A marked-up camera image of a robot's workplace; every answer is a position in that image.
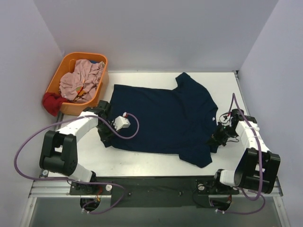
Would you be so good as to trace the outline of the navy blue t shirt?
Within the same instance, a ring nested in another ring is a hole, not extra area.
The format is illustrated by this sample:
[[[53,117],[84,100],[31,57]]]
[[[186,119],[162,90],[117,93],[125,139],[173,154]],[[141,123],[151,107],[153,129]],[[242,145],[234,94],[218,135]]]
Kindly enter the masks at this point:
[[[130,113],[130,126],[105,142],[117,149],[177,154],[203,168],[212,162],[216,146],[208,140],[216,128],[218,107],[208,90],[188,74],[176,77],[172,90],[114,85],[110,120]]]

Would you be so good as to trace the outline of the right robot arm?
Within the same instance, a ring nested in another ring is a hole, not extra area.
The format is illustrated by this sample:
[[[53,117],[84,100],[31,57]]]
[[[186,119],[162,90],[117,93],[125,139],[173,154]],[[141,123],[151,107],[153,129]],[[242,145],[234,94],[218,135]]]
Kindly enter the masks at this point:
[[[240,187],[265,194],[273,191],[280,166],[280,156],[265,145],[254,117],[243,114],[240,109],[228,113],[229,124],[217,124],[207,144],[212,147],[226,146],[229,138],[238,139],[243,146],[243,155],[235,170],[219,169],[211,182],[215,193]]]

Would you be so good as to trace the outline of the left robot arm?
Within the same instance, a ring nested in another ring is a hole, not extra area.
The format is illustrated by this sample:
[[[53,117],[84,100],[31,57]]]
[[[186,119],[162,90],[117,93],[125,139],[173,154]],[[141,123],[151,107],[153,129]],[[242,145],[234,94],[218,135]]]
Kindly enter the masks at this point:
[[[87,107],[79,120],[72,121],[57,131],[47,131],[44,136],[39,165],[42,169],[59,173],[81,182],[80,189],[87,195],[97,190],[96,173],[78,163],[77,142],[91,129],[97,128],[100,140],[107,144],[114,137],[113,123],[107,119],[111,105],[99,101],[96,107]]]

